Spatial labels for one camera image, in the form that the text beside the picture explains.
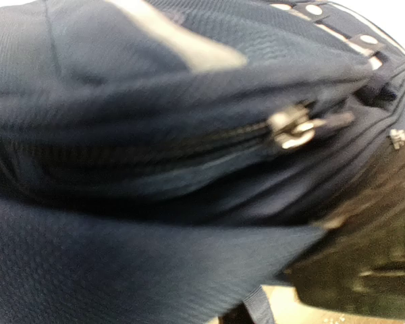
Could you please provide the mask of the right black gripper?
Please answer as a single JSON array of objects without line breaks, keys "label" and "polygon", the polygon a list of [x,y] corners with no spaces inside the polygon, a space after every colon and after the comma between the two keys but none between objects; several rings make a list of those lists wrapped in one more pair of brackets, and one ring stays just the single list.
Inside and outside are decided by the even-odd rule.
[{"label": "right black gripper", "polygon": [[287,270],[299,300],[405,319],[405,145],[385,143],[318,226],[326,236]]}]

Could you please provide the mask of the navy blue student backpack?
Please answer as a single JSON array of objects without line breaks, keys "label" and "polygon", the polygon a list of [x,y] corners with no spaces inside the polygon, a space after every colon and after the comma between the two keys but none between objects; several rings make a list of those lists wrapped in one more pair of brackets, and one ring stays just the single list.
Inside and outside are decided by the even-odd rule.
[{"label": "navy blue student backpack", "polygon": [[385,143],[405,49],[333,1],[1,5],[0,323],[274,323]]}]

